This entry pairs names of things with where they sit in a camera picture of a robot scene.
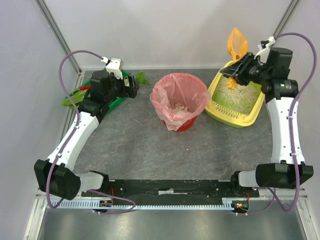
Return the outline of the orange litter scoop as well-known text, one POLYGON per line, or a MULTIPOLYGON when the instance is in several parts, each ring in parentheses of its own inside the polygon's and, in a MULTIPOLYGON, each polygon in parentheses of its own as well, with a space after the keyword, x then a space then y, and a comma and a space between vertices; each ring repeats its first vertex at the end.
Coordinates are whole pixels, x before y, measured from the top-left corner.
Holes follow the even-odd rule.
POLYGON ((232 63, 237 63, 248 52, 248 41, 235 27, 227 40, 227 51, 232 57, 232 63))

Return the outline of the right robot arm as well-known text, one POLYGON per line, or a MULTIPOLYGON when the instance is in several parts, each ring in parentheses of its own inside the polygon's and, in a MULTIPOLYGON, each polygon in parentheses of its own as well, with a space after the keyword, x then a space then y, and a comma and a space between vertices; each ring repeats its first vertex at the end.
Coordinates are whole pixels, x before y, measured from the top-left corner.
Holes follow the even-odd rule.
POLYGON ((269 163, 251 171, 237 171, 233 177, 242 187, 298 189, 314 175, 303 156, 297 123, 299 87, 288 78, 293 51, 272 47, 265 63, 248 52, 220 73, 240 86, 250 82, 261 86, 272 127, 272 155, 269 163))

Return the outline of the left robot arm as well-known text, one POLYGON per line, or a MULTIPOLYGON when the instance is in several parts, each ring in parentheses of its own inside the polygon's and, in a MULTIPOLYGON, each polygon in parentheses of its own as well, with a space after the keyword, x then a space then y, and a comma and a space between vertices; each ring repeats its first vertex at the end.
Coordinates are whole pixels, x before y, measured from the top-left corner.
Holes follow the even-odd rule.
POLYGON ((80 192, 98 190, 106 175, 97 171, 75 174, 76 160, 86 141, 110 110, 110 105, 120 98, 135 98, 139 85, 132 74, 121 79, 115 74, 99 70, 92 74, 90 87, 78 105, 79 114, 70 129, 45 160, 37 160, 34 172, 39 189, 46 196, 73 200, 80 192))

